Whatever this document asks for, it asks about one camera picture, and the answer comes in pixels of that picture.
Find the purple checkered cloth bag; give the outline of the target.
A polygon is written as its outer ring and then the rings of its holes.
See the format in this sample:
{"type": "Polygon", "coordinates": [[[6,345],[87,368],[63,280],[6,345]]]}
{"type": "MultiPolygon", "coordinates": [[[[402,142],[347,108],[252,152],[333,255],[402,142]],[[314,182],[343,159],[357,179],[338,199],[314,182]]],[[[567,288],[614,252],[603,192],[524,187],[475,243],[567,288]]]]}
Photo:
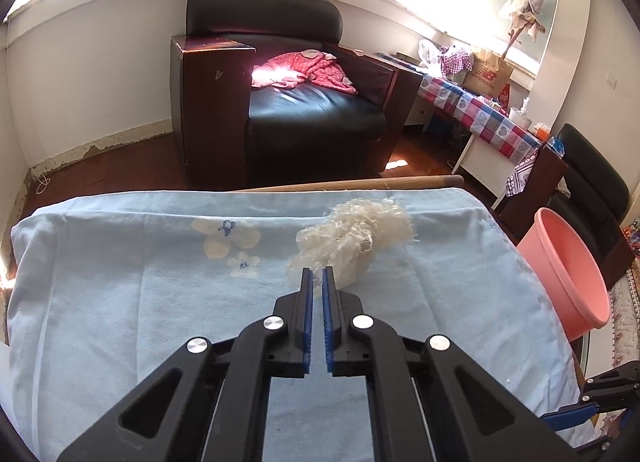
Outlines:
{"type": "Polygon", "coordinates": [[[462,84],[474,65],[474,54],[456,46],[442,47],[437,57],[442,77],[455,84],[462,84]]]}

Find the coat stand with hats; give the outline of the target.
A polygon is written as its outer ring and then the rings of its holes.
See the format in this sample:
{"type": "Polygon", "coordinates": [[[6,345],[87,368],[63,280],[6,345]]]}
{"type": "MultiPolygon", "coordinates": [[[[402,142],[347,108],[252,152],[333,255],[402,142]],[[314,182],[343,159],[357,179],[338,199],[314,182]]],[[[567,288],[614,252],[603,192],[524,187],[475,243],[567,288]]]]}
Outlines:
{"type": "Polygon", "coordinates": [[[508,0],[502,7],[503,18],[508,24],[508,43],[501,58],[505,58],[518,37],[525,32],[533,41],[539,34],[544,34],[547,29],[538,20],[544,0],[508,0]]]}

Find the checkered tablecloth side table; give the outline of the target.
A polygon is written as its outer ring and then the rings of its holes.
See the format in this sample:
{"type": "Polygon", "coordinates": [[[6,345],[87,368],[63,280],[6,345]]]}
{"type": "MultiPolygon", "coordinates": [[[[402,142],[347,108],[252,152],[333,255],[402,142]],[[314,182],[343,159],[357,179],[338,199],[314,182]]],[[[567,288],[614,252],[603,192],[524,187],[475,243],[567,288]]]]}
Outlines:
{"type": "Polygon", "coordinates": [[[496,207],[506,194],[506,178],[542,142],[478,96],[445,79],[424,75],[418,96],[471,133],[452,172],[463,169],[474,177],[495,195],[496,207]]]}

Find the white tissue container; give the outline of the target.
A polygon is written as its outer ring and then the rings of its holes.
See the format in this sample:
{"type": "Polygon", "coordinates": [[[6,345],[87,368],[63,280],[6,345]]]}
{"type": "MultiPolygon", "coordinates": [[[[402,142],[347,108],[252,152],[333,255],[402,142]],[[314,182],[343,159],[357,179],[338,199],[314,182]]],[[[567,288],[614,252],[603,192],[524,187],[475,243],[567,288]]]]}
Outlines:
{"type": "Polygon", "coordinates": [[[532,121],[528,118],[528,104],[530,99],[525,98],[522,101],[522,105],[520,107],[511,107],[509,113],[509,119],[512,123],[522,128],[523,130],[527,130],[530,125],[532,125],[532,121]]]}

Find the pink plastic basin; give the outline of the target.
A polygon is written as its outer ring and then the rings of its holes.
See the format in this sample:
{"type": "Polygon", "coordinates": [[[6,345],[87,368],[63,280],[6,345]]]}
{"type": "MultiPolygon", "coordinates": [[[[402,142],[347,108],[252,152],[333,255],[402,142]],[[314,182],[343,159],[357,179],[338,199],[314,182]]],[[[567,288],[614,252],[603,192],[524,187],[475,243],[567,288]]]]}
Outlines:
{"type": "Polygon", "coordinates": [[[569,341],[608,323],[610,297],[600,268],[559,214],[546,207],[538,209],[518,251],[546,290],[569,341]]]}

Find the brown paper shopping bag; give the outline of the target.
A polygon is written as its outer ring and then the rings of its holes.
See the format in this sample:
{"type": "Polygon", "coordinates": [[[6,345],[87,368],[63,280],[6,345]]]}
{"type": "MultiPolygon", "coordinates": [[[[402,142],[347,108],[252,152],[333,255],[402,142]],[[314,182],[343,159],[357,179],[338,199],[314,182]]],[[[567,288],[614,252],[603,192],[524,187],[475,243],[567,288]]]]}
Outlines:
{"type": "Polygon", "coordinates": [[[495,52],[476,50],[473,52],[472,70],[466,73],[462,88],[476,94],[497,98],[509,82],[513,67],[495,52]]]}

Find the white drawer cabinet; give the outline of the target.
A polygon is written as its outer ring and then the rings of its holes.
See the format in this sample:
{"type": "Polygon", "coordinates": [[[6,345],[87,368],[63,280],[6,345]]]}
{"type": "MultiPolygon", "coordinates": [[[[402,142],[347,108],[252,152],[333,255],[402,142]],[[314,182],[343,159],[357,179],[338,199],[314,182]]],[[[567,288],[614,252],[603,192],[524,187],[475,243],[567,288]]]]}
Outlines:
{"type": "Polygon", "coordinates": [[[433,118],[435,107],[431,102],[426,101],[420,96],[416,96],[409,115],[405,121],[406,126],[419,126],[423,131],[426,130],[433,118]]]}

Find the red patterned garment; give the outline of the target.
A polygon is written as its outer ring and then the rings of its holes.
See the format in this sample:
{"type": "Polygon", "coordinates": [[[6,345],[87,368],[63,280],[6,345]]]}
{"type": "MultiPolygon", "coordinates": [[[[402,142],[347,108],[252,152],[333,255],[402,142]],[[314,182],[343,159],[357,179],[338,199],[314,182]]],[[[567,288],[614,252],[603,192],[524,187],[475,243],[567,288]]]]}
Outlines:
{"type": "Polygon", "coordinates": [[[253,68],[253,89],[294,89],[299,84],[314,84],[352,96],[357,93],[337,57],[329,52],[316,49],[286,52],[253,68]]]}

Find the white shredded fibre bundle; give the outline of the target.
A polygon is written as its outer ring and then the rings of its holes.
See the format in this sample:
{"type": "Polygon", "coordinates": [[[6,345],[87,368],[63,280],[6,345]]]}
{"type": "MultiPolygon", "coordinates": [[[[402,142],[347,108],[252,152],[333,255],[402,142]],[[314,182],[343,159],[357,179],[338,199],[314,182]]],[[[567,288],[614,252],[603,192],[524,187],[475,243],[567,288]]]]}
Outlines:
{"type": "Polygon", "coordinates": [[[345,289],[367,272],[377,253],[415,235],[410,215],[394,201],[352,199],[297,232],[297,253],[288,260],[288,274],[308,269],[320,281],[323,269],[330,267],[337,289],[345,289]]]}

